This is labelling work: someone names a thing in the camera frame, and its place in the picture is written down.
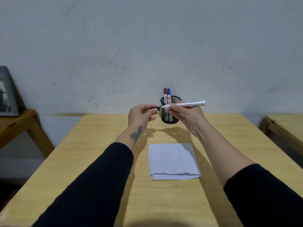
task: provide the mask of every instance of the black mesh pen holder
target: black mesh pen holder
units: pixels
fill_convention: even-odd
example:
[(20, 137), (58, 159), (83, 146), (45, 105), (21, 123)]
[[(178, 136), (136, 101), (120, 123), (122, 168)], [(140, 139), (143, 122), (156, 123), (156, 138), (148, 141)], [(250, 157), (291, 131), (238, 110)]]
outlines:
[[(179, 98), (178, 96), (171, 96), (171, 98), (172, 98), (172, 103), (181, 101), (181, 98)], [(162, 97), (160, 101), (161, 101), (161, 106), (165, 105), (164, 97)], [(168, 109), (161, 109), (161, 120), (167, 124), (175, 124), (179, 121), (176, 117), (174, 117), (172, 114), (169, 113)]]

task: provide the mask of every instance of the mesh cup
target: mesh cup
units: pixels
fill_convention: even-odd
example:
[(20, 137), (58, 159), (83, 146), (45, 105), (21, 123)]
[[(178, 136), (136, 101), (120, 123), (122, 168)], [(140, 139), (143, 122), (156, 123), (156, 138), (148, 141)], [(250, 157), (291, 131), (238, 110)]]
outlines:
[[(171, 96), (171, 99), (172, 99), (172, 103), (176, 103), (177, 101), (181, 101), (181, 98), (179, 98), (178, 96)], [(164, 97), (162, 97), (160, 101), (161, 101), (161, 106), (165, 105)], [(166, 116), (167, 121), (165, 120), (165, 111), (167, 111), (167, 113), (168, 113), (168, 116)], [(168, 109), (161, 109), (161, 120), (164, 123), (167, 123), (167, 124), (175, 124), (179, 121), (176, 117), (174, 117), (172, 114), (170, 114), (168, 112)]]

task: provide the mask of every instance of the wooden desk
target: wooden desk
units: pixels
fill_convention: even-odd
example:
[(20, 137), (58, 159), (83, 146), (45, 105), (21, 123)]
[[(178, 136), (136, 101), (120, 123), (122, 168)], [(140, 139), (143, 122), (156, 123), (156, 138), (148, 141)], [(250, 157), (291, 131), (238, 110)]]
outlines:
[(259, 129), (267, 136), (275, 133), (303, 156), (303, 114), (268, 115)]
[(48, 157), (54, 146), (41, 128), (35, 110), (24, 110), (18, 117), (0, 117), (0, 148), (27, 132), (40, 149), (44, 157)]
[[(303, 170), (248, 119), (209, 114), (207, 119), (240, 151), (303, 196)], [(0, 226), (30, 226), (127, 127), (127, 115), (86, 115), (0, 213)], [(149, 143), (192, 143), (202, 177), (153, 181)], [(149, 123), (137, 141), (115, 226), (242, 226), (206, 153), (181, 122)]]

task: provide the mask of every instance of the sheet of paper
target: sheet of paper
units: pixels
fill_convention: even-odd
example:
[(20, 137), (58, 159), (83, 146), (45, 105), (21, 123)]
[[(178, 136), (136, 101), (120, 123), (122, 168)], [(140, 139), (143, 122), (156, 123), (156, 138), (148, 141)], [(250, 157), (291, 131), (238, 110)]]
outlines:
[(149, 144), (149, 174), (154, 180), (184, 180), (201, 176), (190, 143)]

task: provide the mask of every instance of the paint marker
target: paint marker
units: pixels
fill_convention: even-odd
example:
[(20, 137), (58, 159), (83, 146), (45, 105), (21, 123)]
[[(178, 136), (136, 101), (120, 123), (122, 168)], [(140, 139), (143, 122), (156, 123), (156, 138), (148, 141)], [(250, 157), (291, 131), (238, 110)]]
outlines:
[[(168, 105), (172, 104), (172, 97), (170, 95), (170, 89), (169, 88), (167, 89), (167, 101), (168, 101)], [(170, 113), (169, 113), (169, 121), (172, 122), (172, 114), (170, 114)]]
[[(181, 107), (199, 107), (199, 106), (204, 106), (205, 105), (205, 100), (203, 101), (195, 101), (195, 102), (186, 102), (186, 103), (175, 103), (176, 105), (179, 105)], [(160, 107), (152, 107), (151, 109), (153, 108), (157, 108), (158, 110), (160, 110), (160, 108), (163, 108), (163, 109), (168, 109), (170, 107), (170, 104), (166, 104), (164, 106), (160, 106)]]
[[(164, 89), (164, 92), (163, 92), (163, 100), (164, 100), (164, 104), (168, 104), (166, 88)], [(164, 118), (165, 118), (165, 121), (169, 120), (169, 111), (168, 111), (168, 109), (164, 109)]]

